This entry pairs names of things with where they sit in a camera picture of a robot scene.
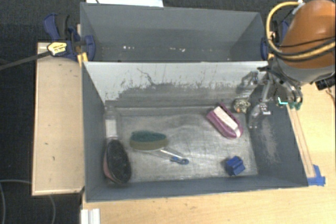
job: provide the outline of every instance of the gray box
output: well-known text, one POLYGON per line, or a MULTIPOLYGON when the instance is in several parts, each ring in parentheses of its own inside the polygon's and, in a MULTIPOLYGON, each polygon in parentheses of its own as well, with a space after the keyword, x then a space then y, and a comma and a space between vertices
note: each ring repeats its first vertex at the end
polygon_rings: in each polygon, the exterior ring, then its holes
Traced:
POLYGON ((237 97, 257 103, 261 87, 244 80, 267 64, 258 55, 262 28, 257 13, 81 4, 82 35, 93 34, 98 52, 82 69, 86 200, 307 186, 285 109, 270 104, 272 115, 253 129, 248 115, 235 114, 244 125, 236 140, 222 137, 205 118, 218 102, 231 111, 237 97), (131 161, 125 187, 102 171, 111 120, 131 161), (142 129, 165 133, 169 147, 190 163, 134 151, 130 134, 142 129), (229 177, 223 163, 235 155, 246 169, 229 177))

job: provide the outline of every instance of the clamp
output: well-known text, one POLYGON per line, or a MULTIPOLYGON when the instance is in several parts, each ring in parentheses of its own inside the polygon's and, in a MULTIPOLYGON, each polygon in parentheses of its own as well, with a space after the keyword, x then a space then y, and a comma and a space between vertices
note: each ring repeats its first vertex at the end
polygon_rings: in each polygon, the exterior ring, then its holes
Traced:
POLYGON ((69 15, 51 13, 43 20, 45 32, 51 37, 52 43, 47 47, 54 57, 65 57, 73 61, 78 61, 77 56, 83 52, 88 55, 88 60, 92 61, 96 44, 92 35, 85 36, 81 40, 74 27, 68 27, 69 15))

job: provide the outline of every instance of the pink sponge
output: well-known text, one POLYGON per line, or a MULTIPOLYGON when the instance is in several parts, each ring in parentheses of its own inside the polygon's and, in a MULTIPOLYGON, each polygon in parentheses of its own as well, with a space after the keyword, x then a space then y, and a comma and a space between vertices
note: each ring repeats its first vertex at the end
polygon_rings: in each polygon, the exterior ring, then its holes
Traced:
POLYGON ((226 138, 238 138, 243 134, 242 125, 223 103, 219 103, 219 106, 211 110, 206 117, 226 138))

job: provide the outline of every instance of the yellow clamp tag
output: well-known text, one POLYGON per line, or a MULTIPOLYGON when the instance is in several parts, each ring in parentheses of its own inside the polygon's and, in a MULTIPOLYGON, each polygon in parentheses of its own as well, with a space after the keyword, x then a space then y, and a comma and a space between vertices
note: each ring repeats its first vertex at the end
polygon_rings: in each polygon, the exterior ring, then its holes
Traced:
POLYGON ((67 44, 65 42, 53 42, 48 45, 47 49, 52 56, 62 56, 67 52, 67 44))

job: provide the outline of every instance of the wooden board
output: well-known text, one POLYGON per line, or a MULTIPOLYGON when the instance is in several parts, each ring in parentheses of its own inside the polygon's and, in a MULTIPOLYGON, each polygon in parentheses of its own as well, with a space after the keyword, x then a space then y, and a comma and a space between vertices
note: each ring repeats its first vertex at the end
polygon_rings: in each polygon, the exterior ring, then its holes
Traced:
POLYGON ((80 85, 78 63, 51 56, 37 61, 32 195, 77 193, 84 186, 80 85))

